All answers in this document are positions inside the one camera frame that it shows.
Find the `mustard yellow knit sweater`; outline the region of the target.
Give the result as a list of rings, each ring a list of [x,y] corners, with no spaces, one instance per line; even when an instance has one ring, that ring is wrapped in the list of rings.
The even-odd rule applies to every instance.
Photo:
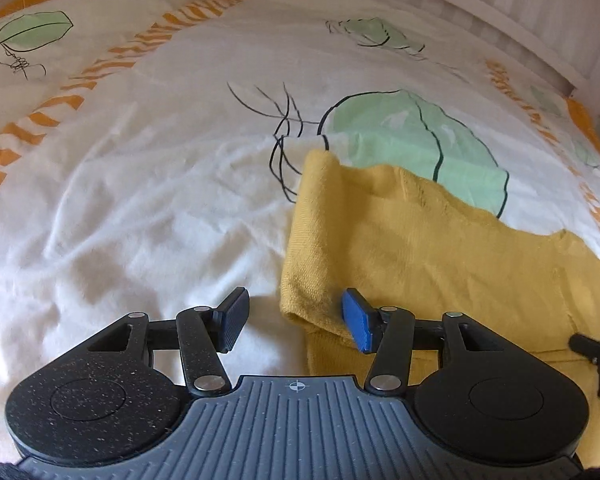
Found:
[[[596,374],[568,347],[575,333],[600,340],[600,258],[576,234],[518,231],[402,168],[313,151],[280,280],[280,310],[303,328],[313,375],[370,369],[341,316],[351,287],[425,320],[466,313],[567,375],[591,408],[581,460],[600,466]]]

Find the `white leaf-print duvet cover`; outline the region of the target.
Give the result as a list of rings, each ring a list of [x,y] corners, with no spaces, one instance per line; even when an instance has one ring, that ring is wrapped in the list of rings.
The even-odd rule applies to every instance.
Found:
[[[280,310],[280,280],[306,156],[395,166],[441,185],[512,229],[566,230],[600,258],[600,154],[571,103],[548,116],[486,61],[486,96],[465,114],[421,88],[358,90],[309,131],[236,90],[224,122],[158,120],[152,77],[106,76],[38,102],[0,130],[0,460],[17,382],[126,312],[174,318],[249,290],[228,374],[305,375],[306,334]]]

